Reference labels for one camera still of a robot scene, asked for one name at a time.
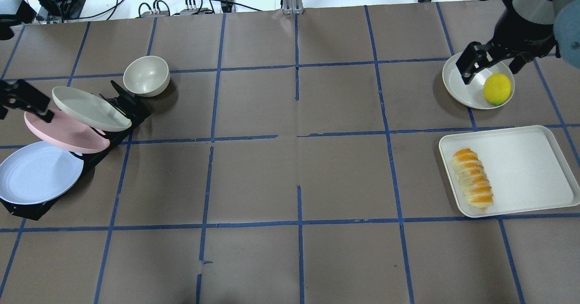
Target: yellow fruit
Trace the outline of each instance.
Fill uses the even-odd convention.
[[[512,83],[505,74],[493,73],[485,80],[483,95],[490,104],[494,106],[503,104],[508,100],[510,93],[512,93]]]

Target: white bowl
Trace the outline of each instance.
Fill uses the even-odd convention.
[[[125,69],[123,84],[135,95],[159,95],[169,84],[169,66],[157,56],[139,58]]]
[[[513,79],[512,71],[510,71],[505,64],[499,62],[492,67],[483,69],[473,77],[470,84],[465,85],[464,80],[461,78],[459,73],[459,69],[455,64],[460,56],[461,53],[455,54],[449,58],[447,62],[445,62],[445,65],[443,65],[442,73],[445,88],[447,89],[447,92],[455,98],[455,100],[468,107],[485,110],[499,108],[512,99],[513,93],[516,90],[516,82]],[[483,85],[485,84],[485,80],[487,80],[487,78],[493,73],[505,74],[512,83],[512,92],[510,93],[509,98],[499,106],[487,102],[483,95]]]

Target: white plate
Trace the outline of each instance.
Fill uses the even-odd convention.
[[[0,198],[37,204],[68,191],[81,176],[83,161],[45,141],[32,143],[0,164]]]
[[[469,106],[474,109],[495,109],[499,108],[513,97],[513,93],[516,90],[516,82],[513,79],[512,71],[503,64],[499,62],[492,67],[483,69],[481,72],[477,73],[470,84],[465,85],[464,80],[459,74],[459,69],[457,68],[457,59],[461,56],[461,53],[451,56],[443,65],[443,84],[447,89],[447,92],[458,102]],[[509,98],[501,105],[494,106],[487,102],[483,95],[483,85],[485,80],[490,77],[493,73],[503,73],[509,77],[509,81],[512,83],[512,93],[510,93]]]
[[[471,148],[481,160],[493,192],[493,205],[472,207],[455,177],[453,155]],[[552,132],[525,126],[446,135],[439,152],[459,210],[467,217],[487,217],[580,203],[580,187]]]
[[[131,126],[129,118],[91,93],[73,87],[56,87],[52,89],[52,99],[67,115],[93,128],[120,132]]]

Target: bread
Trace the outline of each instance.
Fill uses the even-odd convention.
[[[493,204],[491,186],[477,153],[469,148],[461,149],[453,155],[451,165],[467,203],[481,210]]]

